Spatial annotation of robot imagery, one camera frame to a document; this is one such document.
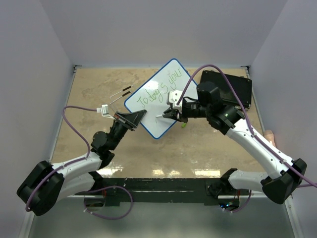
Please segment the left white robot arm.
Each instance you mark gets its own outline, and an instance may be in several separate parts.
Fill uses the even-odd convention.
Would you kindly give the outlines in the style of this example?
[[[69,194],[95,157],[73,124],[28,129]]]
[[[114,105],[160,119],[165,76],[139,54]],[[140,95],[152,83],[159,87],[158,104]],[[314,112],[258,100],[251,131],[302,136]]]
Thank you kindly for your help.
[[[96,132],[92,143],[87,144],[86,154],[61,163],[39,162],[16,192],[25,203],[25,210],[41,216],[70,195],[100,193],[103,183],[97,171],[109,165],[126,132],[134,131],[146,113],[146,110],[116,112],[109,132]]]

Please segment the blue framed whiteboard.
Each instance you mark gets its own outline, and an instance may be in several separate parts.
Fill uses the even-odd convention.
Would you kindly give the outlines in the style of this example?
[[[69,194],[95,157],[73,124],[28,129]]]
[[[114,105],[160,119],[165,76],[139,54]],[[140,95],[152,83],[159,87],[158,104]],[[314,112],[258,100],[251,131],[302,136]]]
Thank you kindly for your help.
[[[124,102],[130,112],[146,110],[141,121],[144,129],[154,138],[161,138],[175,123],[172,119],[158,117],[166,109],[170,91],[182,91],[190,74],[177,59],[171,59],[149,80],[136,89]]]

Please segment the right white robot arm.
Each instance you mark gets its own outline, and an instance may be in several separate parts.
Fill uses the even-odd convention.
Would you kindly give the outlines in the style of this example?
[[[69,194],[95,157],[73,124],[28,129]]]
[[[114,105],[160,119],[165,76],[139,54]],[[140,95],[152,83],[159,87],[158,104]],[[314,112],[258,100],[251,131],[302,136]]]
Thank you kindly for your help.
[[[283,204],[301,184],[307,164],[302,159],[293,160],[285,155],[248,126],[246,116],[234,106],[226,105],[213,83],[200,83],[196,90],[197,99],[182,98],[179,90],[170,91],[167,95],[170,107],[163,112],[163,117],[179,122],[206,118],[212,128],[237,142],[265,170],[260,173],[229,169],[218,182],[210,185],[212,196],[231,195],[247,189],[263,192],[271,201]]]

